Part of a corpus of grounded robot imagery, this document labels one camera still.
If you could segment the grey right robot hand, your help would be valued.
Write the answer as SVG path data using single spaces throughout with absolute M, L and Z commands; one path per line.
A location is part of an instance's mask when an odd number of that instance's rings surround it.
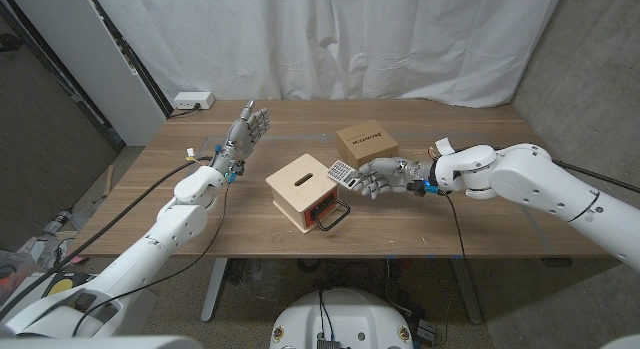
M 405 193 L 409 183 L 429 177 L 432 164 L 432 160 L 415 161 L 403 157 L 373 159 L 351 174 L 357 180 L 352 191 L 372 199 L 386 192 Z

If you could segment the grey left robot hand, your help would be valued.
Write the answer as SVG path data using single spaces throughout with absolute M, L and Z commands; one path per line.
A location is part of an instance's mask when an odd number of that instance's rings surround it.
M 250 100 L 240 117 L 231 125 L 223 144 L 217 151 L 210 167 L 223 176 L 242 176 L 246 159 L 254 146 L 270 128 L 270 114 L 267 108 L 254 112 L 255 101 Z

